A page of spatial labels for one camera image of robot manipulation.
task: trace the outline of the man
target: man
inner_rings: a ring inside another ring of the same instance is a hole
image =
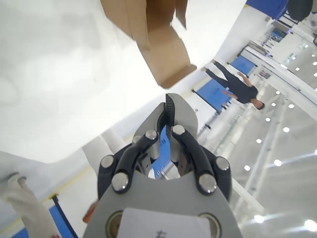
[[[233,94],[228,93],[227,91],[223,91],[224,94],[229,95],[230,97],[237,99],[241,103],[252,103],[255,108],[258,110],[262,110],[265,104],[259,100],[257,100],[256,96],[258,94],[257,88],[255,88],[247,77],[245,77],[241,72],[238,72],[238,75],[241,76],[245,82],[240,81],[240,79],[233,74],[231,74],[224,66],[218,63],[215,60],[211,61],[215,64],[215,66],[222,71],[224,76],[227,80],[224,80],[217,75],[215,75],[211,70],[207,68],[202,68],[203,72],[206,72],[212,79],[215,79],[219,84],[223,87],[229,87],[230,92]]]

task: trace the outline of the black t-shirt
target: black t-shirt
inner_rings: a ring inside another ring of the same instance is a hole
[[[257,88],[254,86],[247,86],[245,83],[241,82],[238,77],[236,77],[236,79],[232,79],[229,84],[230,92],[235,94],[238,97],[237,101],[241,103],[248,103],[251,101],[251,99],[257,97]]]

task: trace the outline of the man's arm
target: man's arm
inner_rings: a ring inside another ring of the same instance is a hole
[[[234,94],[230,94],[230,93],[228,93],[227,91],[222,91],[224,94],[226,94],[226,95],[228,95],[228,96],[230,96],[231,98],[234,98],[234,99],[238,99],[238,97],[236,96],[236,95],[234,95]]]
[[[238,75],[242,77],[242,79],[244,80],[244,82],[245,82],[245,84],[246,84],[247,86],[249,86],[249,87],[252,87],[252,86],[253,86],[253,85],[250,83],[249,79],[243,75],[243,73],[238,72]]]

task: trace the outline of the orange object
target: orange object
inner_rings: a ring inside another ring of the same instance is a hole
[[[98,202],[99,202],[98,200],[95,201],[95,202],[89,207],[88,211],[86,212],[85,216],[84,216],[83,219],[82,219],[82,221],[83,221],[84,223],[88,223],[88,222],[89,222],[89,220],[90,220],[90,218],[91,218],[91,216],[92,216],[92,214],[93,214],[95,208],[96,208],[97,205],[98,205]]]

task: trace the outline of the floor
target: floor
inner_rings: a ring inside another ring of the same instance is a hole
[[[218,61],[229,61],[233,59],[249,40],[257,36],[257,32],[262,32],[262,30],[266,28],[265,18],[266,16],[261,12],[251,7],[245,7],[217,53],[216,59]],[[75,175],[87,168],[87,166],[88,163],[81,150],[53,164],[34,162],[0,152],[0,178],[3,178],[9,173],[20,171],[23,175],[27,176],[29,187],[41,200],[49,197],[52,192],[67,183]],[[0,202],[0,211],[1,230],[14,221],[16,215],[9,206],[2,202]]]

